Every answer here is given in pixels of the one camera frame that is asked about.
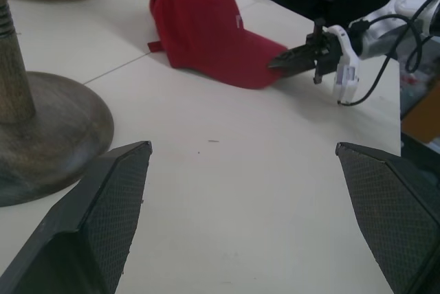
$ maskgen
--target white table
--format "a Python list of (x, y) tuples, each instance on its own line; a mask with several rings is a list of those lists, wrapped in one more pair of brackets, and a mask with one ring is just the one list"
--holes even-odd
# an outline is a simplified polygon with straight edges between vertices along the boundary
[[(238, 2), (247, 29), (289, 47), (311, 32), (271, 1)], [(156, 38), (147, 4), (11, 0), (28, 69), (89, 81), (113, 113), (113, 146), (153, 142), (117, 293), (391, 294), (334, 150), (348, 141), (399, 154), (397, 64), (355, 108), (335, 104), (332, 75), (319, 86), (306, 73), (262, 91), (230, 87), (146, 54)], [(359, 95), (381, 61), (362, 63)], [(0, 209), (0, 272), (67, 191)]]

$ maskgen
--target wooden stand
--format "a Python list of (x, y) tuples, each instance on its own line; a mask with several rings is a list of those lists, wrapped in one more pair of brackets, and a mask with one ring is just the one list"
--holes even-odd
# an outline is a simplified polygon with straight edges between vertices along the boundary
[(0, 0), (0, 207), (77, 181), (113, 139), (107, 105), (86, 86), (25, 71), (7, 0)]

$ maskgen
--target black cable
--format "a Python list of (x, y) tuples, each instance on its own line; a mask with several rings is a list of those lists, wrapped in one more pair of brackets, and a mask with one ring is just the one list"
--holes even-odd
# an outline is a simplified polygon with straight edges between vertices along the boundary
[[(416, 11), (416, 13), (414, 14), (414, 16), (411, 17), (410, 22), (412, 24), (415, 23), (416, 19), (420, 16), (420, 14), (426, 9), (426, 7), (428, 7), (428, 5), (430, 5), (430, 3), (434, 1), (434, 0), (426, 0), (421, 7), (418, 9), (418, 11)], [(386, 67), (388, 66), (388, 63), (390, 62), (391, 59), (391, 55), (394, 54), (396, 52), (397, 46), (402, 42), (402, 40), (404, 39), (406, 33), (408, 33), (408, 31), (410, 30), (410, 26), (407, 25), (405, 30), (403, 30), (401, 32), (401, 34), (397, 37), (396, 42), (394, 43), (394, 45), (391, 47), (390, 52), (388, 53), (388, 55), (386, 56), (386, 59), (384, 61), (384, 64), (382, 65), (382, 68), (380, 69), (374, 83), (373, 86), (371, 86), (370, 90), (368, 90), (368, 92), (366, 93), (366, 95), (361, 98), (360, 100), (353, 102), (353, 103), (341, 103), (339, 102), (338, 104), (341, 104), (343, 106), (355, 106), (355, 105), (359, 105), (361, 103), (363, 103), (368, 97), (370, 97), (370, 95), (373, 93), (374, 89), (376, 88), (377, 84), (380, 81), (380, 78), (382, 77), (382, 75), (385, 72)]]
[[(423, 47), (430, 39), (432, 39), (432, 36), (427, 36), (425, 37), (422, 42), (421, 42), (421, 46)], [(414, 64), (414, 66), (412, 68), (410, 68), (410, 64), (413, 61), (413, 58), (415, 56), (417, 52), (417, 46), (416, 48), (414, 48), (414, 50), (411, 52), (410, 56), (408, 57), (408, 59), (406, 60), (406, 64), (405, 64), (405, 71), (407, 71), (408, 73), (414, 73), (416, 72), (416, 70), (419, 68), (419, 66), (416, 66), (417, 63)]]
[(356, 106), (359, 105), (361, 103), (363, 103), (368, 97), (370, 97), (370, 95), (372, 94), (372, 92), (376, 89), (377, 84), (379, 83), (380, 79), (382, 78), (382, 76), (384, 75), (385, 69), (388, 66), (388, 63), (391, 60), (391, 55), (395, 53), (397, 46), (402, 42), (402, 40), (404, 39), (406, 33), (408, 32), (408, 30), (412, 30), (413, 34), (414, 34), (414, 39), (416, 40), (416, 46), (418, 46), (417, 50), (417, 60), (421, 59), (421, 48), (419, 48), (419, 46), (421, 45), (421, 39), (420, 39), (420, 35), (414, 25), (414, 22), (411, 21), (411, 19), (408, 19), (402, 15), (399, 14), (387, 14), (385, 16), (381, 16), (379, 18), (374, 19), (373, 21), (370, 22), (370, 26), (374, 23), (377, 23), (378, 21), (383, 21), (384, 19), (389, 19), (389, 18), (398, 18), (401, 19), (403, 21), (406, 22), (406, 29), (397, 37), (397, 40), (395, 41), (394, 45), (391, 47), (390, 53), (386, 56), (386, 59), (384, 61), (384, 64), (382, 65), (373, 85), (371, 86), (370, 90), (368, 90), (368, 92), (366, 93), (366, 95), (361, 98), (360, 100), (356, 101), (356, 102), (352, 102), (352, 103), (341, 103), (338, 102), (339, 105), (343, 105), (343, 106)]
[(379, 18), (376, 18), (375, 20), (370, 22), (370, 26), (372, 26), (372, 24), (377, 23), (378, 21), (382, 21), (384, 19), (389, 19), (389, 18), (397, 18), (397, 19), (401, 19), (403, 21), (406, 22), (406, 25), (409, 25), (410, 29), (412, 30), (412, 35), (414, 36), (415, 39), (415, 48), (413, 51), (412, 56), (410, 57), (411, 60), (414, 57), (414, 55), (417, 55), (417, 59), (415, 61), (415, 64), (412, 68), (409, 67), (410, 62), (406, 62), (406, 71), (408, 73), (414, 73), (416, 72), (416, 70), (419, 68), (420, 64), (421, 64), (421, 57), (423, 56), (423, 45), (424, 43), (421, 41), (420, 38), (420, 33), (417, 31), (417, 28), (415, 27), (415, 24), (407, 17), (402, 16), (400, 14), (387, 14), (385, 16), (381, 16)]

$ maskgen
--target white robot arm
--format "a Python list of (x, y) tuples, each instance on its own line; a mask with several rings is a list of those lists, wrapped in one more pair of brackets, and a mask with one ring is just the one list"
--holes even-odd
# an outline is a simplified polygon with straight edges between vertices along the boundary
[(359, 60), (389, 54), (409, 30), (408, 22), (415, 34), (440, 36), (440, 0), (390, 0), (352, 22), (347, 30), (331, 26), (325, 31), (324, 23), (316, 21), (305, 45), (279, 55), (269, 67), (283, 69), (285, 77), (315, 69), (316, 84), (336, 71), (333, 95), (339, 104), (352, 104), (359, 81)]

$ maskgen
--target round wooden base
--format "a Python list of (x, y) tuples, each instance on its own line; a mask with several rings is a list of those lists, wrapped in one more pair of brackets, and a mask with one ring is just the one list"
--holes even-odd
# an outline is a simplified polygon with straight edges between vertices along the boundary
[(0, 124), (0, 207), (42, 198), (75, 183), (113, 139), (113, 118), (86, 86), (28, 72), (36, 115)]

